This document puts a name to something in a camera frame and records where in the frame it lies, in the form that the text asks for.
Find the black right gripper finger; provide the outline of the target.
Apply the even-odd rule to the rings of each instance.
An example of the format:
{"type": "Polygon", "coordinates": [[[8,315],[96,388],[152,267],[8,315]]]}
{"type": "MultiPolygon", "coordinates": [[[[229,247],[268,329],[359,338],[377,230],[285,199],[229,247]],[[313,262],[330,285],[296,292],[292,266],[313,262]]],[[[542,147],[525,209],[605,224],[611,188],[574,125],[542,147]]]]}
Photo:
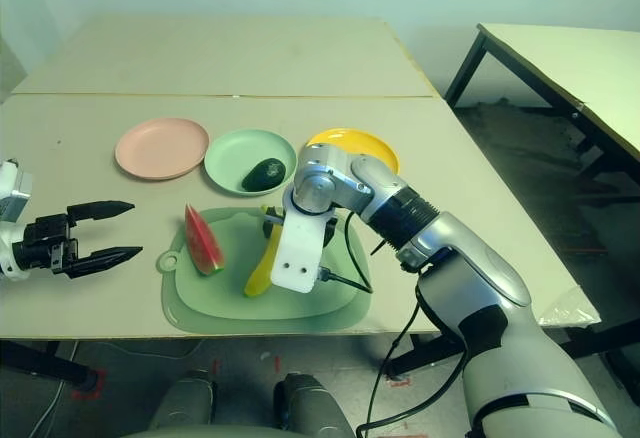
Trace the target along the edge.
{"type": "Polygon", "coordinates": [[[264,237],[269,239],[273,228],[281,225],[281,215],[273,206],[262,206],[261,210],[263,212],[262,232],[264,237]]]}

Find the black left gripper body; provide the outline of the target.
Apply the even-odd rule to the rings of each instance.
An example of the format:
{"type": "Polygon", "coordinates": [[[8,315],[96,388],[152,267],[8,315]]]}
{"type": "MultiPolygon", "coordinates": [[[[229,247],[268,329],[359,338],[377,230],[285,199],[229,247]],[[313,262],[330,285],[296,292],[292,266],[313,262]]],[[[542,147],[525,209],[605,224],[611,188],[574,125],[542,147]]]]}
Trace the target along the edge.
{"type": "Polygon", "coordinates": [[[76,221],[67,214],[39,217],[27,224],[22,240],[12,245],[19,268],[47,268],[54,274],[78,276],[78,244],[70,233],[75,226],[76,221]]]}

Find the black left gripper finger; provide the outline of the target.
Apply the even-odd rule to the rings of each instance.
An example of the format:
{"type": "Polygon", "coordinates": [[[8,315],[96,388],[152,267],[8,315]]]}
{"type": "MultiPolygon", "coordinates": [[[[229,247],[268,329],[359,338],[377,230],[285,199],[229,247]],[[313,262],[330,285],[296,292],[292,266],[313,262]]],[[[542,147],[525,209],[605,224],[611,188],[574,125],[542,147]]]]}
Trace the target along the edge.
{"type": "Polygon", "coordinates": [[[84,258],[73,259],[64,265],[69,278],[79,278],[114,268],[135,257],[141,246],[112,247],[91,253],[84,258]]]}
{"type": "Polygon", "coordinates": [[[118,216],[135,208],[132,203],[119,200],[103,200],[69,206],[66,214],[70,223],[83,220],[103,220],[118,216]]]}

